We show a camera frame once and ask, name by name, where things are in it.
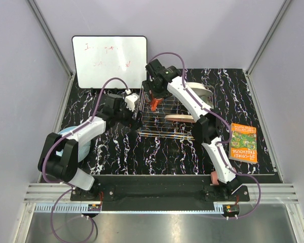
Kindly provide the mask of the orange ceramic mug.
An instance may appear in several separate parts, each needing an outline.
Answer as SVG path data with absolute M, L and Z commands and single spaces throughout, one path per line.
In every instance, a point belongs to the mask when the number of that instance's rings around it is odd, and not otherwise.
M 155 112 L 157 109 L 157 106 L 161 104 L 163 101 L 163 98 L 152 98 L 150 101 L 150 109 L 152 112 Z

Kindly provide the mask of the metal wire dish rack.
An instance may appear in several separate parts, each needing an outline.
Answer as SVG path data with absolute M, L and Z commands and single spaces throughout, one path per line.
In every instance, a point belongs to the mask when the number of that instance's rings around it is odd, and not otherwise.
M 138 130 L 140 135 L 146 137 L 163 137 L 173 139 L 192 140 L 191 129 L 194 123 L 181 123 L 165 120 L 168 114 L 190 115 L 185 106 L 175 97 L 171 96 L 157 106 L 155 112 L 150 109 L 150 101 L 146 94 L 141 100 L 142 126 Z

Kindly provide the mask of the pink cream leaf plate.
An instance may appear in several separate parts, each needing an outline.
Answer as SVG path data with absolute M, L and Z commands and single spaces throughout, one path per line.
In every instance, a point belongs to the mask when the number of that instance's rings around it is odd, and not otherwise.
M 168 114 L 165 116 L 165 120 L 171 122 L 195 123 L 195 120 L 192 115 L 185 114 Z

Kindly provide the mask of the white scalloped plate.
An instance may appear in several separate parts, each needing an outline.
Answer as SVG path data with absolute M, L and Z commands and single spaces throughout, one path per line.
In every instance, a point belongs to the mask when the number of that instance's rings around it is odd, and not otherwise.
M 187 85 L 200 97 L 204 102 L 213 95 L 213 92 L 203 84 L 188 82 Z

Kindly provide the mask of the pink plastic cup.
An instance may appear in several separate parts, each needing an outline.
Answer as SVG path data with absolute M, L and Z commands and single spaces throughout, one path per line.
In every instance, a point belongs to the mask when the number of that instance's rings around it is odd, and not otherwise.
M 216 171 L 211 172 L 210 176 L 211 176 L 211 182 L 212 182 L 212 184 L 213 185 L 219 185 L 217 172 Z

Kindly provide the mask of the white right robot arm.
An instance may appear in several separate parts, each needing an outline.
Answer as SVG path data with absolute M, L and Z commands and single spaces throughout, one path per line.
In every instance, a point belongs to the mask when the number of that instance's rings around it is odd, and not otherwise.
M 222 145 L 219 132 L 220 111 L 205 103 L 176 67 L 166 68 L 156 59 L 150 61 L 145 69 L 149 78 L 142 82 L 144 91 L 155 99 L 166 99 L 173 95 L 185 106 L 195 121 L 192 136 L 206 149 L 215 167 L 211 173 L 212 183 L 220 186 L 220 195 L 224 200 L 234 199 L 242 183 Z

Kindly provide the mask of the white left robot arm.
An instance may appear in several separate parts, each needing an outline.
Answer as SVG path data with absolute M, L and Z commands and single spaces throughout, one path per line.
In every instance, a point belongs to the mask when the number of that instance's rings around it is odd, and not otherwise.
M 43 176 L 49 175 L 81 189 L 87 200 L 95 200 L 99 196 L 99 188 L 93 176 L 79 168 L 79 149 L 116 123 L 137 130 L 141 126 L 141 113 L 138 112 L 136 117 L 134 114 L 139 100 L 139 95 L 135 93 L 125 97 L 107 95 L 102 106 L 83 124 L 68 133 L 50 133 L 44 143 L 38 170 Z

